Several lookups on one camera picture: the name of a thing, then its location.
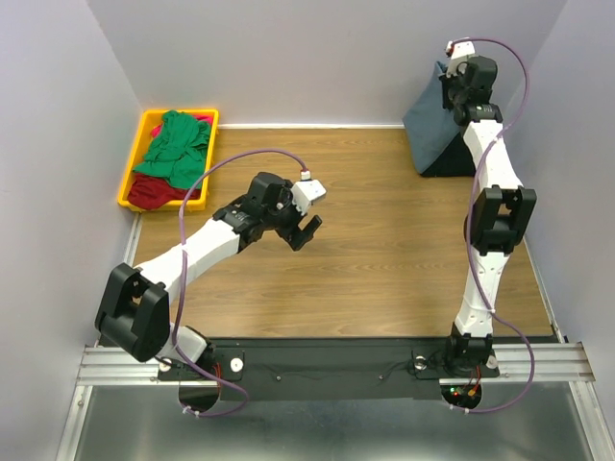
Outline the blue-grey t-shirt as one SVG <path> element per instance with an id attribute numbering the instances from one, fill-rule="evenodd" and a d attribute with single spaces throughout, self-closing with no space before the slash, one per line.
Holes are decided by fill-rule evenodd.
<path id="1" fill-rule="evenodd" d="M 403 117 L 411 158 L 420 175 L 460 134 L 453 114 L 442 106 L 440 76 L 445 72 L 446 64 L 436 61 L 427 86 Z"/>

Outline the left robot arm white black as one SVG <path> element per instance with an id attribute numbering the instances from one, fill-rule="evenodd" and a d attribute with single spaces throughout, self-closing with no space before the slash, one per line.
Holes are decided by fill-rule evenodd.
<path id="1" fill-rule="evenodd" d="M 213 367 L 209 340 L 170 319 L 170 305 L 185 299 L 187 286 L 215 264 L 237 255 L 274 231 L 294 251 L 320 227 L 309 209 L 325 198 L 318 180 L 303 174 L 297 182 L 260 172 L 247 192 L 218 209 L 199 230 L 162 255 L 132 267 L 111 270 L 97 312 L 96 329 L 139 362 L 155 357 L 180 361 L 191 377 Z"/>

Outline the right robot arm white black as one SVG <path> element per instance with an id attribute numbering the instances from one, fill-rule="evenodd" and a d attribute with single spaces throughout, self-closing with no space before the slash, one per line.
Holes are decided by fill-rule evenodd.
<path id="1" fill-rule="evenodd" d="M 523 240 L 537 202 L 523 186 L 504 143 L 504 120 L 491 103 L 496 62 L 477 54 L 453 58 L 442 76 L 443 106 L 461 128 L 476 172 L 464 223 L 469 260 L 462 304 L 446 348 L 445 369 L 454 375 L 495 364 L 493 316 L 504 268 Z"/>

